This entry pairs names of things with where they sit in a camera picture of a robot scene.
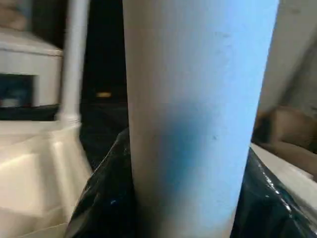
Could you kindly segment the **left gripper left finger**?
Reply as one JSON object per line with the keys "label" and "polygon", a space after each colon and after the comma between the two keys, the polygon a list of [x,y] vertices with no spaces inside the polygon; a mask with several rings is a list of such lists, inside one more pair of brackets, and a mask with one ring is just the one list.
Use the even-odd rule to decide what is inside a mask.
{"label": "left gripper left finger", "polygon": [[67,238],[134,238],[136,201],[129,130],[121,132],[82,191]]}

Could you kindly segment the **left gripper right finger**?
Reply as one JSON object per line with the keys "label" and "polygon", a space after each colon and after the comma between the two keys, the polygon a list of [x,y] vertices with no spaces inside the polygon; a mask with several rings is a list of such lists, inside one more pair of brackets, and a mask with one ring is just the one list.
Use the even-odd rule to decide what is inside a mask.
{"label": "left gripper right finger", "polygon": [[249,150],[233,238],[315,238],[317,230],[282,182]]}

